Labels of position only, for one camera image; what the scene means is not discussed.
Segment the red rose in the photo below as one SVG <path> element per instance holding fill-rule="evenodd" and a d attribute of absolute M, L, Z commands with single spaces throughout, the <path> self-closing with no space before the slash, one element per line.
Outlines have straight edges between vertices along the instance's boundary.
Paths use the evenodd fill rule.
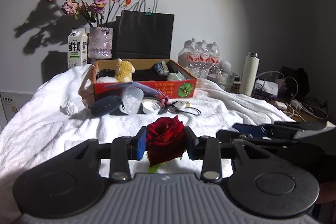
<path fill-rule="evenodd" d="M 186 151 L 185 125 L 174 118 L 161 117 L 146 127 L 149 172 L 156 173 L 166 162 L 181 158 Z"/>

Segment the white round charger with cable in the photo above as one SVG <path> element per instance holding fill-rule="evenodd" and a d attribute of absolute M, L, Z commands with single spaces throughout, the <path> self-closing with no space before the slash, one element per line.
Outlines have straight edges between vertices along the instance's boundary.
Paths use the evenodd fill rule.
<path fill-rule="evenodd" d="M 174 114 L 190 114 L 194 116 L 200 116 L 202 114 L 197 108 L 191 107 L 187 101 L 172 102 L 168 107 L 168 111 Z"/>

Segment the dark blue zip pouch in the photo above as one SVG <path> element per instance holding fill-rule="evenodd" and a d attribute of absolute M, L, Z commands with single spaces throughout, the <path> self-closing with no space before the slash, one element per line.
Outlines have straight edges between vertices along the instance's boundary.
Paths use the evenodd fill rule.
<path fill-rule="evenodd" d="M 91 114 L 101 117 L 115 112 L 120 106 L 124 109 L 122 99 L 119 96 L 107 96 L 94 102 L 91 106 Z"/>

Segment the white jar lid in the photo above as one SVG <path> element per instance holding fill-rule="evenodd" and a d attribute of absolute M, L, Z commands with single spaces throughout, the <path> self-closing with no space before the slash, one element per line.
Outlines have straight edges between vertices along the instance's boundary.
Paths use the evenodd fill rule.
<path fill-rule="evenodd" d="M 161 105 L 155 100 L 143 100 L 142 111 L 146 114 L 158 114 L 161 109 Z"/>

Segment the cotton swab plastic box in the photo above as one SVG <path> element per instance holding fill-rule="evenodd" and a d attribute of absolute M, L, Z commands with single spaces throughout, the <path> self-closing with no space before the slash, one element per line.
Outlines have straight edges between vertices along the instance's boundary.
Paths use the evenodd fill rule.
<path fill-rule="evenodd" d="M 141 89 L 134 86 L 125 88 L 121 94 L 120 111 L 126 115 L 137 114 L 143 97 L 144 93 Z"/>

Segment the iridescent shell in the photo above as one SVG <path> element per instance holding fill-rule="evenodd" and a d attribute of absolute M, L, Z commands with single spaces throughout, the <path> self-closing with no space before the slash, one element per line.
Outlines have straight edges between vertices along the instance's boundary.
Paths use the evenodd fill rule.
<path fill-rule="evenodd" d="M 167 81 L 185 81 L 186 78 L 181 72 L 169 73 L 167 76 Z"/>

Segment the yellow white plush toy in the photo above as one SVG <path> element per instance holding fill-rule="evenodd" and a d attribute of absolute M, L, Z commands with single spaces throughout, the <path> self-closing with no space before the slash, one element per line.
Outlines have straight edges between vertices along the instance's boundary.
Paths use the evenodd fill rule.
<path fill-rule="evenodd" d="M 135 72 L 134 66 L 129 61 L 117 60 L 115 79 L 118 83 L 132 82 L 132 75 Z"/>

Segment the purple cloth pouch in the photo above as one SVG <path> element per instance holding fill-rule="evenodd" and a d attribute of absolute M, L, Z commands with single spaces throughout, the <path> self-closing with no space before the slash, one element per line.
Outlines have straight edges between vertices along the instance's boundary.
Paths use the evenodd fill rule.
<path fill-rule="evenodd" d="M 162 96 L 165 101 L 169 100 L 169 97 L 163 94 L 163 92 L 161 92 L 160 90 L 151 88 L 147 85 L 141 84 L 140 82 L 128 82 L 128 83 L 118 83 L 118 84 L 110 83 L 109 85 L 104 86 L 105 89 L 109 89 L 109 88 L 125 89 L 129 87 L 141 89 L 144 93 L 147 93 L 153 96 Z"/>

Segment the white power adapter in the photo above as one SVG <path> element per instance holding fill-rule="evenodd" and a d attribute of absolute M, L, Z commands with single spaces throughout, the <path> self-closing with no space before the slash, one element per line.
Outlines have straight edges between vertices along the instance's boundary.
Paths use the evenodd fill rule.
<path fill-rule="evenodd" d="M 274 106 L 276 106 L 276 108 L 278 108 L 279 110 L 284 110 L 284 111 L 287 110 L 287 105 L 284 102 L 275 101 Z"/>

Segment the white thermos bottle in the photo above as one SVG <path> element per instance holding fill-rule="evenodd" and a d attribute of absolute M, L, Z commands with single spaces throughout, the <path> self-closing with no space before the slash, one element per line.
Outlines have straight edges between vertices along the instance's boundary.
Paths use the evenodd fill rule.
<path fill-rule="evenodd" d="M 245 58 L 239 94 L 244 94 L 249 97 L 252 95 L 257 76 L 257 70 L 259 67 L 259 61 L 260 59 L 257 53 L 248 52 Z"/>

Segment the clear glass cup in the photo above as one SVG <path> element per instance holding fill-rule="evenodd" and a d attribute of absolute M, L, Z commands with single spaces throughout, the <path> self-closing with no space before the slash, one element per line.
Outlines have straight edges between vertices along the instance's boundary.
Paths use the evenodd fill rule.
<path fill-rule="evenodd" d="M 217 65 L 213 65 L 207 78 L 218 84 L 224 91 L 229 92 L 234 84 L 235 76 L 232 71 L 220 69 Z"/>

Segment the white round lamp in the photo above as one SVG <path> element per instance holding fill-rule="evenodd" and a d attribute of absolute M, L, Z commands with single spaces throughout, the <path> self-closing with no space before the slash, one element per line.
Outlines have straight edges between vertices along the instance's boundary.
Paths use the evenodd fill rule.
<path fill-rule="evenodd" d="M 226 60 L 221 60 L 219 62 L 219 68 L 221 69 L 221 71 L 230 72 L 231 71 L 231 63 L 229 61 L 226 61 Z"/>

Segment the red orange cardboard box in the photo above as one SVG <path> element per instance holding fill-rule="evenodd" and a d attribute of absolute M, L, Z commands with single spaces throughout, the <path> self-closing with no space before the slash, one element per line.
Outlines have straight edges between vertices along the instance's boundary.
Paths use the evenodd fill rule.
<path fill-rule="evenodd" d="M 168 81 L 166 76 L 160 76 L 154 69 L 154 65 L 161 59 L 129 59 L 135 68 L 132 80 L 140 84 L 160 90 L 170 99 L 191 98 L 197 79 L 178 63 L 171 59 L 164 59 L 170 73 L 181 73 L 185 79 L 183 81 Z M 120 88 L 116 83 L 98 83 L 102 75 L 113 77 L 117 68 L 117 60 L 99 60 L 94 63 L 93 69 L 93 90 L 94 98 L 99 100 L 112 94 L 120 93 Z"/>

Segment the water bottle pack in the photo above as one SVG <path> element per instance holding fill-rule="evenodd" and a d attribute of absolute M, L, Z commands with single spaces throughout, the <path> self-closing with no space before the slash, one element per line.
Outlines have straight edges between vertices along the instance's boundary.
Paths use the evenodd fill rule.
<path fill-rule="evenodd" d="M 178 64 L 199 79 L 215 80 L 222 76 L 219 68 L 219 47 L 216 42 L 187 40 L 178 54 Z"/>

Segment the black paper shopping bag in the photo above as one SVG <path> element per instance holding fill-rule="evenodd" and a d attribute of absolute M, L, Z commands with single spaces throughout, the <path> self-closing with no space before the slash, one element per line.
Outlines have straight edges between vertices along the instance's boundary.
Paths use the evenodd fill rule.
<path fill-rule="evenodd" d="M 174 15 L 157 12 L 158 0 L 139 0 L 116 17 L 112 59 L 168 59 Z"/>

